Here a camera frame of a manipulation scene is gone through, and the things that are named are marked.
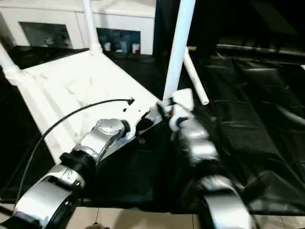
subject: white pipe connector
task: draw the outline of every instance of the white pipe connector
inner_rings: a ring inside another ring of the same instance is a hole
[[[102,53],[102,46],[99,42],[96,27],[94,25],[91,0],[83,0],[83,4],[89,35],[89,48],[93,55],[99,55]]]
[[[5,75],[5,78],[11,85],[17,85],[17,78],[21,74],[20,68],[14,64],[4,47],[0,43],[0,66]]]

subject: glass cabinet door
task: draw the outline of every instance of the glass cabinet door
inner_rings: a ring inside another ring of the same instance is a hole
[[[140,31],[97,28],[97,33],[105,51],[141,53]]]
[[[30,46],[72,48],[67,27],[62,24],[19,22]]]

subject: tile floor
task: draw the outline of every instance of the tile floor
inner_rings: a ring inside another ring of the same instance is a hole
[[[12,209],[13,205],[1,206]],[[305,228],[305,217],[255,216],[261,229]],[[0,214],[0,222],[8,219]],[[84,229],[99,222],[110,229],[200,229],[196,215],[148,213],[117,208],[77,208],[67,229]]]

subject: white pvc pipe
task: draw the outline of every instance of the white pvc pipe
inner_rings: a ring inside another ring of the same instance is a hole
[[[2,67],[5,78],[10,84],[16,86],[16,78],[20,74],[20,69],[14,64],[4,47],[0,43],[0,66]]]
[[[197,95],[200,99],[200,102],[203,105],[207,105],[209,103],[209,98],[205,93],[205,90],[204,90],[204,88],[202,86],[202,83],[199,79],[199,76],[197,74],[195,66],[192,62],[192,59],[191,59],[190,55],[189,55],[189,49],[187,47],[185,47],[183,63],[185,65],[187,73],[189,74],[189,76],[191,78],[191,81],[194,84],[194,87],[195,87]]]
[[[168,66],[163,99],[168,99],[177,91],[184,49],[190,32],[196,0],[181,0],[176,23],[175,35]]]
[[[91,0],[83,0],[83,4],[84,4],[84,13],[87,22],[87,30],[89,35],[90,51],[92,52],[93,55],[96,54],[98,55],[102,53],[102,46],[99,42],[96,27],[94,25]]]

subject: cabinet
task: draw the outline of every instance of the cabinet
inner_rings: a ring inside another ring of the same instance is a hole
[[[94,0],[99,40],[107,51],[152,54],[156,0]],[[1,0],[16,45],[89,47],[82,0]]]

